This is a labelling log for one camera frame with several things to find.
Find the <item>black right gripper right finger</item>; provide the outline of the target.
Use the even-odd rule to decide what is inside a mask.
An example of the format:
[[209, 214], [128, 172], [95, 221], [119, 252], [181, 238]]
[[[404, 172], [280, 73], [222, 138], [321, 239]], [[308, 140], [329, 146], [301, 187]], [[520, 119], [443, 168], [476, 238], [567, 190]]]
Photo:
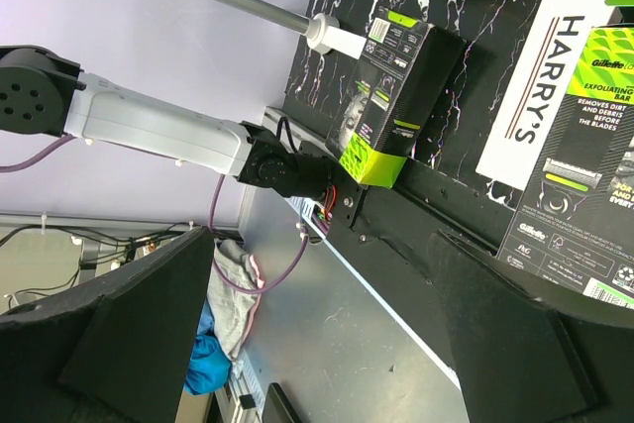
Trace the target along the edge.
[[433, 234], [428, 253], [471, 421], [632, 421], [632, 310], [448, 234]]

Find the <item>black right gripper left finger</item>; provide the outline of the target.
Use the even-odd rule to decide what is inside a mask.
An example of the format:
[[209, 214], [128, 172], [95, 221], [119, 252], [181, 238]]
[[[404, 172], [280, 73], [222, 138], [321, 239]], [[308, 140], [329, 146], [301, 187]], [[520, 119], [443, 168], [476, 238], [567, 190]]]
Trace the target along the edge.
[[2, 421], [174, 421], [213, 253], [198, 227], [2, 314]]

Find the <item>green black Gillette box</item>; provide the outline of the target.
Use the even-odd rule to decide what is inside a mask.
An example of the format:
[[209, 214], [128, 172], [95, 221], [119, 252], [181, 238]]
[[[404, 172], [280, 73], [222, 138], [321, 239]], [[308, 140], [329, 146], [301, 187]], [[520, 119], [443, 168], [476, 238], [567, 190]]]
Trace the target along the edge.
[[633, 0], [590, 29], [498, 259], [633, 306]]
[[395, 184], [465, 47], [454, 33], [377, 9], [328, 134], [356, 183]]

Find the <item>white Harry's box lettered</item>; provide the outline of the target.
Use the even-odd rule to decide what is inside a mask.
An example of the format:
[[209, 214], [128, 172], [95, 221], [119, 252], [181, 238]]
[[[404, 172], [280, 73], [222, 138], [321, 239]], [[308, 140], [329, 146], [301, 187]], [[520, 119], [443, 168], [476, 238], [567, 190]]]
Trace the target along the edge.
[[606, 0], [541, 0], [475, 171], [523, 190], [590, 30], [618, 23]]

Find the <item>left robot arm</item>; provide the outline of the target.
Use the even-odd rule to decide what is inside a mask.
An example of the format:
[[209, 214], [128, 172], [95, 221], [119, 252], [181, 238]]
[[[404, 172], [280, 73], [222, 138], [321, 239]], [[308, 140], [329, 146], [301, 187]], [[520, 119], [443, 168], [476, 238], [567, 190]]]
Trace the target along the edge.
[[282, 197], [318, 199], [343, 173], [327, 154], [294, 152], [263, 126], [123, 88], [37, 46], [1, 49], [1, 128], [60, 144], [77, 138], [180, 159]]

